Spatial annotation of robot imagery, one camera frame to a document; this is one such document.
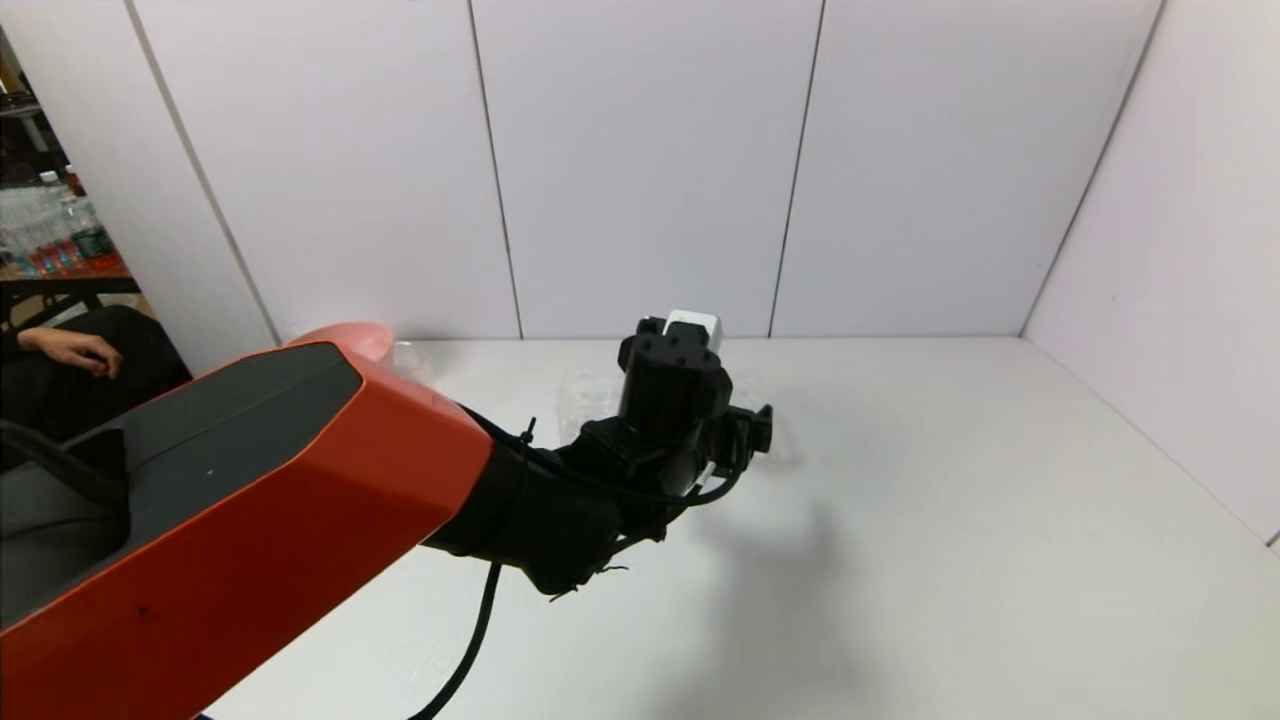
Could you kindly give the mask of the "bare person hand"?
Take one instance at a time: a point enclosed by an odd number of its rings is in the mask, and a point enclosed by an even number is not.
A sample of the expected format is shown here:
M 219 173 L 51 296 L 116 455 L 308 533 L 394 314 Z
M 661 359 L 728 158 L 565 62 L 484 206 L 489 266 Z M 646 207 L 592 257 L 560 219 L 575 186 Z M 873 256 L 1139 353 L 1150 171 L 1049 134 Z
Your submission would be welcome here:
M 51 327 L 36 327 L 17 333 L 24 351 L 38 351 L 55 363 L 76 366 L 93 377 L 115 379 L 122 355 L 105 338 Z

